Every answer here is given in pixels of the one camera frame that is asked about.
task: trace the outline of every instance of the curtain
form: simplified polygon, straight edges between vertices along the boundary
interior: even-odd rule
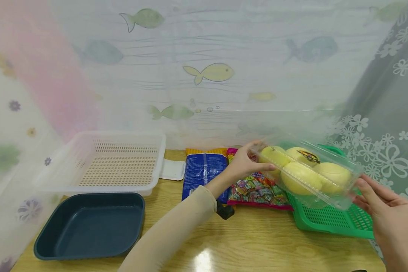
[[[290,132],[408,197],[408,2],[0,1],[0,272],[89,129],[159,130],[169,149]]]

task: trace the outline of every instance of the human hand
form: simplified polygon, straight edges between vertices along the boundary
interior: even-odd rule
[[[276,170],[275,165],[270,163],[258,163],[251,160],[252,148],[262,149],[264,147],[260,140],[252,141],[239,148],[232,162],[228,165],[226,171],[234,177],[235,181],[246,178],[252,173],[261,171]]]
[[[357,181],[362,195],[354,203],[373,220],[373,234],[387,263],[387,271],[408,271],[408,200],[367,175]]]

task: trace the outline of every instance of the hand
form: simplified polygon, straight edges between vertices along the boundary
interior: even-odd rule
[[[276,170],[275,165],[270,163],[258,163],[249,158],[252,154],[251,148],[261,149],[261,141],[253,141],[239,148],[232,162],[227,168],[213,178],[205,186],[215,198],[218,198],[228,187],[236,183],[239,179],[246,178],[254,172]]]
[[[408,271],[408,200],[367,175],[357,181],[362,195],[354,203],[371,215],[373,234],[387,271]]]
[[[260,150],[263,147],[264,146],[260,140],[245,144],[236,152],[232,162],[228,165],[225,171],[229,172],[230,175],[235,177],[235,180],[238,181],[239,179],[246,178],[255,172],[276,170],[276,167],[273,164],[258,163],[249,158],[249,156],[252,155],[252,148]]]

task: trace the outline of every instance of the wooden table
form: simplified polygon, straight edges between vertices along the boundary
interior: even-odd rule
[[[165,153],[184,161],[184,151]],[[159,180],[145,197],[144,233],[181,200],[182,182]],[[40,261],[33,243],[12,272],[115,272],[124,258]],[[368,272],[385,271],[367,240],[296,228],[291,212],[237,207],[229,220],[215,215],[198,227],[163,271],[169,272]]]

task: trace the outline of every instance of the black object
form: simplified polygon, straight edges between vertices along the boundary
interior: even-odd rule
[[[74,195],[62,202],[36,239],[41,260],[123,255],[141,236],[145,201],[135,193]]]
[[[232,217],[234,215],[234,209],[232,206],[223,206],[223,204],[216,200],[216,213],[224,220]]]

